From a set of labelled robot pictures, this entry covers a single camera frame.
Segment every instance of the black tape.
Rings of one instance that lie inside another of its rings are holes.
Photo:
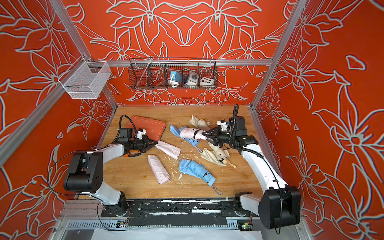
[[[193,139],[195,139],[196,134],[197,134],[199,131],[200,131],[200,129],[197,129],[197,130],[195,131],[195,133],[193,134]]]

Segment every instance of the blue device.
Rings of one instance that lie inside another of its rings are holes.
[[[176,81],[178,83],[182,83],[183,82],[183,76],[180,73],[176,72],[176,71],[171,71],[170,72],[170,79],[172,81]]]

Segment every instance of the red wall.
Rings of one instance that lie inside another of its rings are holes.
[[[1,145],[80,54],[45,0],[0,0],[0,43]]]
[[[47,97],[79,57],[49,1],[0,0],[0,144]],[[47,185],[47,170],[74,150],[98,144],[112,114],[97,100],[64,93],[0,171],[0,239],[48,239],[65,197]],[[64,192],[69,158],[50,174],[49,184]]]
[[[315,239],[384,238],[382,1],[310,0],[258,115]]]
[[[66,199],[47,185],[47,172],[72,151],[95,148],[112,115],[105,96],[71,99],[64,94],[3,165],[0,172],[0,239],[48,239]],[[51,170],[59,193],[71,155]]]
[[[63,0],[96,60],[165,56],[271,58],[294,1]],[[248,104],[266,66],[219,68],[215,90],[133,90],[128,69],[109,87],[120,105]]]

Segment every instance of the orange plastic case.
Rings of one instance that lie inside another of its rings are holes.
[[[152,118],[144,118],[140,116],[132,116],[131,117],[133,123],[136,126],[136,129],[139,130],[139,128],[147,130],[146,135],[148,135],[148,138],[154,141],[158,141],[161,138],[161,135],[164,132],[164,129],[166,128],[166,123],[152,119]]]

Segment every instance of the folded umbrella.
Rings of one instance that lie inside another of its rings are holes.
[[[205,131],[201,129],[186,127],[180,131],[180,137],[206,140],[207,137],[202,135],[203,132]]]
[[[230,161],[229,161],[229,152],[228,150],[224,150],[222,147],[219,147],[219,146],[215,146],[213,145],[212,143],[208,143],[208,145],[212,148],[212,150],[214,151],[214,154],[216,155],[217,157],[217,160],[222,162],[223,164],[229,164],[231,165],[233,168],[236,168],[235,165],[233,165]]]
[[[189,123],[192,124],[195,128],[199,128],[205,131],[209,130],[209,122],[204,121],[204,119],[198,119],[197,117],[193,116],[189,120]]]
[[[203,179],[204,182],[208,184],[208,186],[213,187],[213,189],[218,195],[223,194],[220,190],[216,189],[213,186],[216,181],[216,178],[212,176],[212,174],[208,170],[206,170],[205,167],[200,163],[197,163],[193,160],[191,161],[187,159],[182,159],[179,161],[179,170],[184,174]]]
[[[165,152],[168,156],[170,156],[171,158],[177,160],[179,155],[180,155],[180,151],[181,149],[178,148],[178,147],[175,147],[173,145],[170,145],[166,142],[163,142],[163,141],[160,141],[158,140],[157,141],[157,144],[155,145],[155,147],[163,152]]]
[[[201,157],[211,163],[226,167],[224,163],[220,162],[217,159],[217,156],[215,155],[214,151],[209,151],[207,148],[204,148],[203,153],[201,154]]]
[[[171,125],[169,127],[169,130],[171,133],[173,133],[173,135],[177,136],[177,137],[181,137],[180,136],[180,131],[182,131],[184,128],[187,128],[186,126],[182,127],[181,129],[178,129],[177,127]],[[187,142],[189,142],[190,144],[192,144],[192,146],[194,146],[200,154],[202,154],[203,152],[198,148],[196,147],[197,144],[199,144],[199,141],[197,139],[192,139],[192,138],[187,138],[187,137],[181,137],[182,139],[186,140]]]
[[[155,155],[148,155],[148,163],[160,185],[170,181],[169,173],[164,168],[163,164],[161,164],[158,157]]]

